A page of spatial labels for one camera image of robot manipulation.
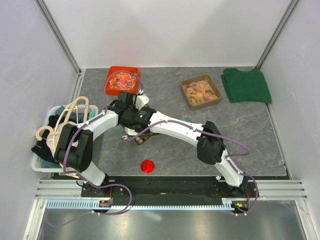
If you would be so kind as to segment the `orange candy box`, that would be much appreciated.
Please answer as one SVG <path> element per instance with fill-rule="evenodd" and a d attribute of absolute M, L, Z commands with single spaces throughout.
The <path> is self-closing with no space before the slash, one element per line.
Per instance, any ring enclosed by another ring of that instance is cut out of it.
<path fill-rule="evenodd" d="M 120 91 L 136 94 L 138 92 L 139 81 L 132 74 L 140 77 L 139 69 L 131 66 L 111 66 L 104 82 L 106 83 L 111 76 L 105 93 L 109 96 L 118 96 Z"/>

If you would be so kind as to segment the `clear glass jar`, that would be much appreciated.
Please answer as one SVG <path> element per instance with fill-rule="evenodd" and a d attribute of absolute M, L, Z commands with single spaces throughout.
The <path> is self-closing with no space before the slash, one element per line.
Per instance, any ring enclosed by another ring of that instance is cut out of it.
<path fill-rule="evenodd" d="M 188 123 L 193 123 L 194 122 L 193 119 L 190 118 L 190 117 L 184 117 L 182 120 L 185 121 L 185 122 L 188 122 Z"/>

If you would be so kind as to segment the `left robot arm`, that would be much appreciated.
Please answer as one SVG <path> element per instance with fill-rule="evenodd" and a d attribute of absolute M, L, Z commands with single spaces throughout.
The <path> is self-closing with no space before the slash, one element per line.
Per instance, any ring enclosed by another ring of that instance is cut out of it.
<path fill-rule="evenodd" d="M 75 174 L 92 185 L 92 191 L 99 197 L 110 191 L 108 175 L 92 161 L 93 143 L 96 138 L 120 124 L 123 113 L 134 107 L 136 94 L 121 91 L 96 117 L 80 125 L 67 123 L 62 127 L 54 153 L 56 162 L 62 164 L 65 174 Z"/>

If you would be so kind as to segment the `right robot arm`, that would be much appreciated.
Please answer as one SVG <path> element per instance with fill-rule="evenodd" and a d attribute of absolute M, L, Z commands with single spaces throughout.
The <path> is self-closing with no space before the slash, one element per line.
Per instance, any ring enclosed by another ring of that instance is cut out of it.
<path fill-rule="evenodd" d="M 149 107 L 142 107 L 138 111 L 125 110 L 119 117 L 119 124 L 125 128 L 129 141 L 144 134 L 162 134 L 191 144 L 196 147 L 197 158 L 201 162 L 217 168 L 233 196 L 240 197 L 247 191 L 248 177 L 235 165 L 232 157 L 247 156 L 250 150 L 243 143 L 221 135 L 213 122 L 189 123 Z M 224 140 L 239 145 L 246 152 L 228 153 Z"/>

